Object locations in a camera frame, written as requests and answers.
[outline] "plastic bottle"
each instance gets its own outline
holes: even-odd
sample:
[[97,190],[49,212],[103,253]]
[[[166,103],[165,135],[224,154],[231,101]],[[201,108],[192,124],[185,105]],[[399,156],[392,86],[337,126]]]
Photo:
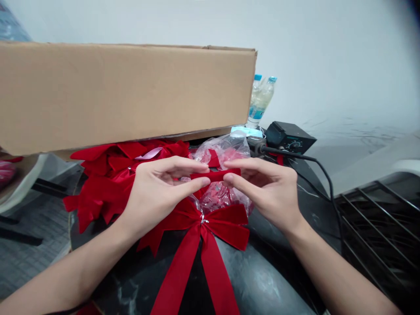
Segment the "plastic bottle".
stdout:
[[248,116],[248,122],[246,123],[247,128],[256,128],[259,121],[264,115],[268,104],[274,94],[274,84],[276,83],[276,77],[269,77],[267,83],[259,86],[259,90],[255,94],[254,103],[252,105],[252,113]]
[[252,114],[252,111],[254,109],[255,97],[257,93],[259,92],[259,84],[261,82],[262,77],[263,76],[261,74],[256,74],[254,76],[254,83],[252,84],[252,93],[251,93],[251,104],[249,105],[249,115]]

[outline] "forearm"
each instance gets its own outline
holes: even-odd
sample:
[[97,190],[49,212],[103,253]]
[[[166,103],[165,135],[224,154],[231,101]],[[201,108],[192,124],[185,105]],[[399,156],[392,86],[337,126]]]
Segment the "forearm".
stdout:
[[304,219],[287,239],[332,314],[401,314]]
[[0,304],[0,313],[45,314],[78,306],[139,237],[117,220],[13,293]]

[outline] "black metal grill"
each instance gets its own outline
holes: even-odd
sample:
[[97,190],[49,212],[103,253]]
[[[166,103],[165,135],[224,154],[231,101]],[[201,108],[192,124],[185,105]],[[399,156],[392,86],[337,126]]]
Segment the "black metal grill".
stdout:
[[343,256],[405,313],[420,283],[420,178],[396,173],[336,198]]

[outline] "table surface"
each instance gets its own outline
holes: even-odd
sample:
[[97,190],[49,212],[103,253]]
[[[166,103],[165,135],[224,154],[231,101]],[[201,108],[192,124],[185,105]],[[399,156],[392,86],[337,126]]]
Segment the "table surface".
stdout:
[[[303,160],[285,159],[325,192],[319,179]],[[75,194],[86,180],[82,175]],[[310,225],[340,252],[339,229],[330,203],[317,197],[312,188],[298,179],[299,207]],[[98,235],[107,225],[103,219],[92,222],[79,234],[76,212],[70,213],[70,241],[76,249]],[[249,217],[250,236],[241,252],[216,238],[231,279],[241,314],[322,314],[325,306],[284,235],[257,209]],[[157,256],[150,250],[136,252],[136,244],[121,258],[99,284],[92,299],[103,314],[149,314],[159,288],[186,231],[164,233]],[[214,314],[200,249],[192,266],[180,314]]]

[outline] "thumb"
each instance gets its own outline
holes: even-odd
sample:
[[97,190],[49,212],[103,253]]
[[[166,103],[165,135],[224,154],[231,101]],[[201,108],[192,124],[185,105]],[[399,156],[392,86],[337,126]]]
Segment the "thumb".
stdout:
[[174,190],[176,191],[176,195],[179,199],[184,199],[188,197],[189,195],[191,195],[192,193],[195,193],[196,191],[202,189],[203,187],[206,187],[209,184],[210,184],[210,178],[199,177],[189,182],[175,186]]
[[242,176],[233,173],[227,173],[225,176],[223,176],[223,181],[244,193],[251,200],[258,198],[258,190],[260,188],[251,184]]

